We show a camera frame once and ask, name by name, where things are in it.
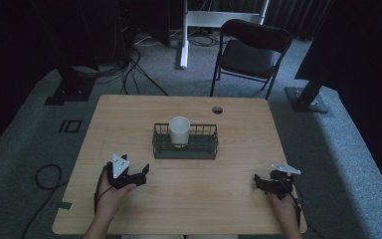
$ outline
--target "black wire basket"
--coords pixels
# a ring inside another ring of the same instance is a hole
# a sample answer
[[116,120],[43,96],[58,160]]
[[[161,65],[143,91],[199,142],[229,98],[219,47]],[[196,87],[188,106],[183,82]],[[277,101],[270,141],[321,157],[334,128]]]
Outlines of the black wire basket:
[[186,144],[170,141],[169,123],[154,124],[154,158],[215,159],[218,144],[215,124],[191,124]]

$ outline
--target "desk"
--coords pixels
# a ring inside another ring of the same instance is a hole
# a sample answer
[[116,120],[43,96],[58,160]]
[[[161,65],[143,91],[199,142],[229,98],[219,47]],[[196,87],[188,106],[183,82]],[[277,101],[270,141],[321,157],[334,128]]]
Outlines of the desk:
[[[217,125],[215,159],[154,158],[154,124],[176,116]],[[147,163],[150,171],[147,183],[124,199],[109,234],[281,233],[269,198],[254,182],[255,173],[268,179],[271,165],[286,160],[264,99],[102,96],[63,198],[73,206],[59,209],[55,233],[86,232],[98,176],[114,153],[128,155],[128,173]]]
[[220,28],[230,19],[242,19],[248,22],[263,24],[269,0],[263,1],[260,13],[234,13],[234,12],[207,12],[188,11],[188,0],[184,0],[184,24],[180,67],[188,66],[188,27],[215,27]]

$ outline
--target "dark backdrop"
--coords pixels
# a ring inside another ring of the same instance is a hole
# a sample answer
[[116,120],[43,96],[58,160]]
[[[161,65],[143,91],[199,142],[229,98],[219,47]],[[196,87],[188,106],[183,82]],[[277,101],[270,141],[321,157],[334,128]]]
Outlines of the dark backdrop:
[[338,91],[382,173],[382,0],[334,0],[296,78]]

